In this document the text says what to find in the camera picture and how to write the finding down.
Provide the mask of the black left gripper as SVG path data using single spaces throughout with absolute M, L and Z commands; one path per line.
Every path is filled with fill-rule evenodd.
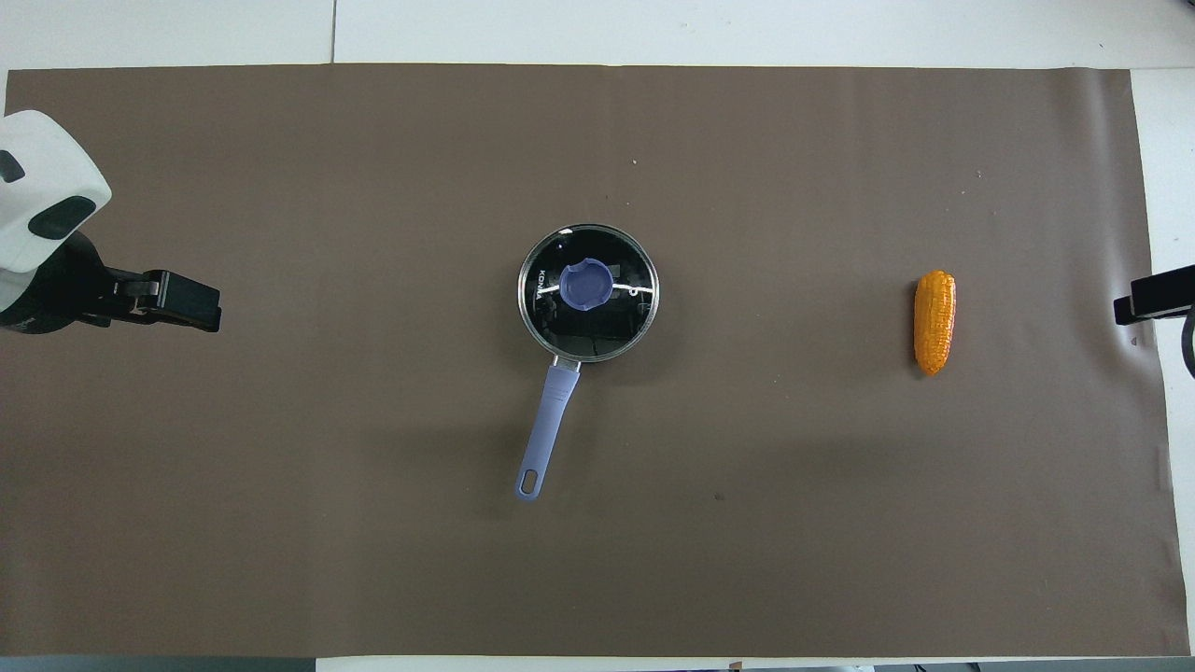
M 111 288 L 111 280 L 108 317 L 98 317 L 94 299 Z M 154 317 L 140 306 L 142 298 L 154 298 Z M 1 328 L 14 332 L 54 332 L 76 322 L 108 328 L 111 319 L 217 332 L 221 318 L 216 288 L 180 273 L 154 271 L 152 279 L 146 273 L 106 271 L 94 243 L 81 232 L 65 238 L 33 271 L 1 271 Z

